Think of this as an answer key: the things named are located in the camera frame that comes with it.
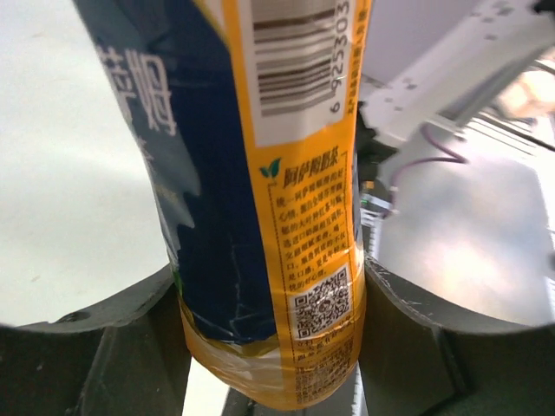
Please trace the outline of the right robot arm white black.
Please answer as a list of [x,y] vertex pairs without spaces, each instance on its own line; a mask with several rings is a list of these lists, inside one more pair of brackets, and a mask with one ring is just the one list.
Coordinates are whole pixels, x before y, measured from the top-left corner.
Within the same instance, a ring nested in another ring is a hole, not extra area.
[[553,42],[552,1],[375,1],[358,98],[360,182],[421,124],[493,96]]

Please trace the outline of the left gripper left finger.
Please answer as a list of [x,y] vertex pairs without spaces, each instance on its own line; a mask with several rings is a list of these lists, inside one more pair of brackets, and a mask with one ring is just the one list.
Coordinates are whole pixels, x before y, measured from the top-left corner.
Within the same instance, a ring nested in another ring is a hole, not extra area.
[[56,322],[1,327],[3,415],[180,415],[191,355],[164,267]]

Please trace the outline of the orange tea bottle blue label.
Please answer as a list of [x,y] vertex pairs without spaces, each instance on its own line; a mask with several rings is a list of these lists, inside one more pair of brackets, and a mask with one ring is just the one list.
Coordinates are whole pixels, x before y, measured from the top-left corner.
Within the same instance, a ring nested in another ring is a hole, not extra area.
[[142,152],[192,356],[292,411],[350,376],[369,1],[78,1]]

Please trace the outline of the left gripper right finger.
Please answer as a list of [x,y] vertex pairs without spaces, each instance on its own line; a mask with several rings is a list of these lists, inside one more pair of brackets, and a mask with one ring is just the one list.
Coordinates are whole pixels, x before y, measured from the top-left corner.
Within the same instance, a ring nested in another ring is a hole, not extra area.
[[365,259],[371,415],[552,415],[554,327],[492,318]]

